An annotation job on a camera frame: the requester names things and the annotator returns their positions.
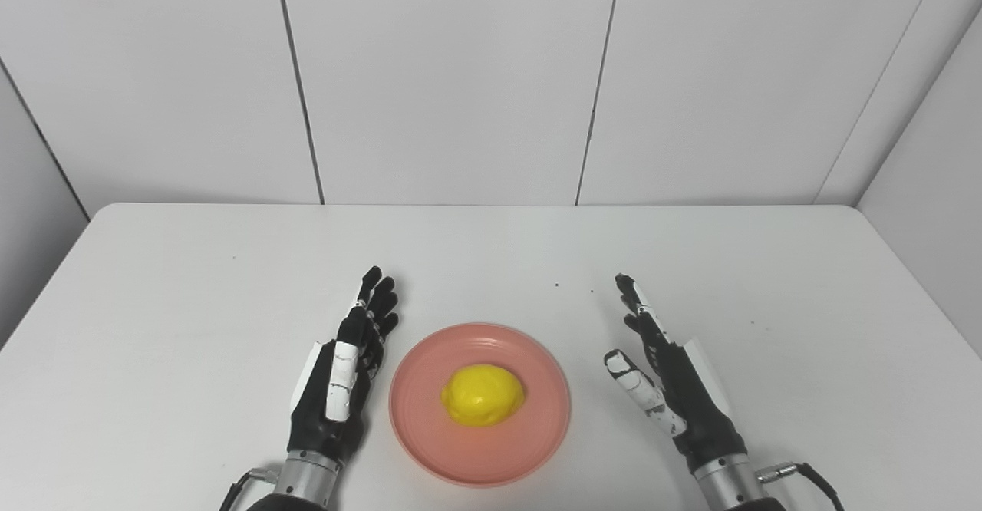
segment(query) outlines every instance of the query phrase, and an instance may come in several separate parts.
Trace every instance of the robotic hand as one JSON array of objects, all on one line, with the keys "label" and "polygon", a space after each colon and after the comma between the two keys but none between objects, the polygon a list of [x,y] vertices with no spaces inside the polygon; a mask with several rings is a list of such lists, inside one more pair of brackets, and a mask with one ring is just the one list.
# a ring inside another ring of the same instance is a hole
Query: robotic hand
[{"label": "robotic hand", "polygon": [[399,323],[392,277],[372,267],[338,335],[315,344],[292,397],[287,460],[279,476],[250,470],[232,485],[222,503],[228,511],[250,479],[276,483],[273,493],[249,511],[323,511],[334,481],[364,438],[362,407],[382,364],[386,336]]},{"label": "robotic hand", "polygon": [[616,281],[621,301],[631,311],[624,323],[641,336],[644,356],[661,379],[662,388],[621,350],[604,356],[607,371],[671,435],[710,511],[785,511],[778,500],[764,493],[763,484],[793,473],[812,480],[831,498],[837,511],[842,511],[835,490],[807,463],[783,463],[754,472],[746,444],[730,420],[730,406],[698,341],[678,346],[634,280],[620,274]]}]

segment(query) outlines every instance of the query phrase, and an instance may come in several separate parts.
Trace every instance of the white wall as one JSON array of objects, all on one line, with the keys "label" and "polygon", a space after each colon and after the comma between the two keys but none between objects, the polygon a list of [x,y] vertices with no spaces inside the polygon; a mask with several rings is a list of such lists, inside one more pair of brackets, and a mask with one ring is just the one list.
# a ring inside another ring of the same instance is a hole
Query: white wall
[{"label": "white wall", "polygon": [[330,203],[572,204],[610,0],[287,0]]},{"label": "white wall", "polygon": [[965,33],[859,209],[982,354],[982,19]]},{"label": "white wall", "polygon": [[89,213],[318,201],[280,0],[0,0],[0,56]]},{"label": "white wall", "polygon": [[330,203],[854,203],[977,2],[618,0],[592,122],[613,0],[285,1],[312,145],[280,0],[0,0],[0,56],[91,213],[316,203],[315,164]]},{"label": "white wall", "polygon": [[84,226],[81,208],[0,70],[0,346]]},{"label": "white wall", "polygon": [[813,203],[828,177],[853,204],[888,147],[850,137],[881,73],[871,113],[904,115],[974,0],[919,3],[618,0],[580,203]]}]

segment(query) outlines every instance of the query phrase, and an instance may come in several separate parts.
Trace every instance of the pink plate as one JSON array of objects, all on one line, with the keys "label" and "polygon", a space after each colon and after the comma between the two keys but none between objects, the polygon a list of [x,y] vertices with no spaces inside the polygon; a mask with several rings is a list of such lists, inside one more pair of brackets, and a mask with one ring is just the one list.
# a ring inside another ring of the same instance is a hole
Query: pink plate
[{"label": "pink plate", "polygon": [[[450,419],[440,390],[454,371],[471,364],[498,365],[519,378],[526,402],[518,412],[494,427]],[[389,414],[396,438],[429,472],[464,486],[501,486],[529,475],[559,448],[569,424],[569,391],[559,364],[526,334],[466,323],[410,350],[392,381]]]}]

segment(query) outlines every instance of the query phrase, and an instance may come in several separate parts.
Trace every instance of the yellow lemon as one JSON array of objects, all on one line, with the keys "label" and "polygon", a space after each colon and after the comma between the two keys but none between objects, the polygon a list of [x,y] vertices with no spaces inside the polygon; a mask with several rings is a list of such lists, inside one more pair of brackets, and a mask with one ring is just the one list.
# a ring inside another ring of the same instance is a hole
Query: yellow lemon
[{"label": "yellow lemon", "polygon": [[457,423],[490,427],[519,410],[526,393],[511,371],[478,364],[456,370],[440,392],[440,400]]}]

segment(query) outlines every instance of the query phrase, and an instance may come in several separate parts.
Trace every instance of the black cable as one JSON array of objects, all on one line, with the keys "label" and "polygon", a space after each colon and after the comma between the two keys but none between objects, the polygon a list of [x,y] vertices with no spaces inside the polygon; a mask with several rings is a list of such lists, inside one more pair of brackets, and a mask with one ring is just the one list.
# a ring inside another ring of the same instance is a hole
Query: black cable
[{"label": "black cable", "polygon": [[808,465],[807,463],[796,463],[795,465],[797,466],[797,472],[799,472],[801,476],[811,480],[811,482],[818,487],[818,490],[823,491],[825,496],[829,497],[829,499],[832,501],[832,505],[835,507],[835,511],[845,511],[845,507],[842,507],[842,501],[839,501],[839,495],[835,493],[834,487],[832,487],[832,484],[830,484],[828,480],[823,479],[823,477],[819,475],[818,470],[814,470],[811,468],[811,465]]},{"label": "black cable", "polygon": [[251,478],[252,471],[247,470],[245,475],[242,475],[242,479],[239,479],[238,483],[234,483],[229,486],[229,493],[225,494],[225,499],[222,501],[222,506],[218,508],[218,511],[229,511],[232,508],[232,504],[234,504],[236,499],[239,498],[239,494],[242,493],[242,489],[245,489],[246,483]]}]

